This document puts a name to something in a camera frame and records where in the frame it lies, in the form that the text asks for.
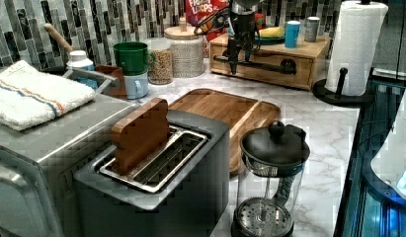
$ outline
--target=kitchen towel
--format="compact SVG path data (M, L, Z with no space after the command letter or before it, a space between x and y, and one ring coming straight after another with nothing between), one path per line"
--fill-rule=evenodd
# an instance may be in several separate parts
M345 67L348 69L342 90L345 96L360 96L365 92L381 24L388 10L381 3L360 3L345 1L341 5L325 86L335 93L340 69Z
M18 61L0 73L0 122L23 130L95 99L93 89Z

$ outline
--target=cabinet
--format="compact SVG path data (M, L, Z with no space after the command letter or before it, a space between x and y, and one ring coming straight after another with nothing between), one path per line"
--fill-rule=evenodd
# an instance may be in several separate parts
M215 55L222 55L227 50L227 39L228 34L224 34L210 42L209 63L211 72L232 75L228 63L213 60ZM326 37L317 37L317 42L305 42L304 37L300 36L297 48L285 48L283 43L261 45L259 51L252 53L251 61L280 66L284 59L291 59L295 62L296 73L282 74L238 65L235 76L310 90L313 83L319 79L317 78L318 75L324 70L329 42L330 39ZM244 60L243 50L240 51L239 60Z

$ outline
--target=tile backsplash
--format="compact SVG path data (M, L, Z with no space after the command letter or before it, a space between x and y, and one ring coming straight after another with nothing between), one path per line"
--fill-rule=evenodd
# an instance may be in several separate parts
M320 17L319 35L332 37L340 5L341 0L269 0L259 4L259 12L276 26ZM45 23L97 65L115 64L114 44L163 37L184 12L183 0L0 0L0 68L21 59L38 69L64 65L67 54Z

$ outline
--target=green cup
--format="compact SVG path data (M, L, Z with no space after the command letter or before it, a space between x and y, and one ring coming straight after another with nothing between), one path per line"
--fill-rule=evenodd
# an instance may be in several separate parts
M114 45L117 67L126 76L143 74L156 61L156 55L147 49L144 42L120 42Z

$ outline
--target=toaster oven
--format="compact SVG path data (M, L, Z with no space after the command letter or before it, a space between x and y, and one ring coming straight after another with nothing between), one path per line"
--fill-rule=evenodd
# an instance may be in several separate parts
M112 126L138 107L98 94L30 129L0 123L0 234L81 236L73 175L111 145Z

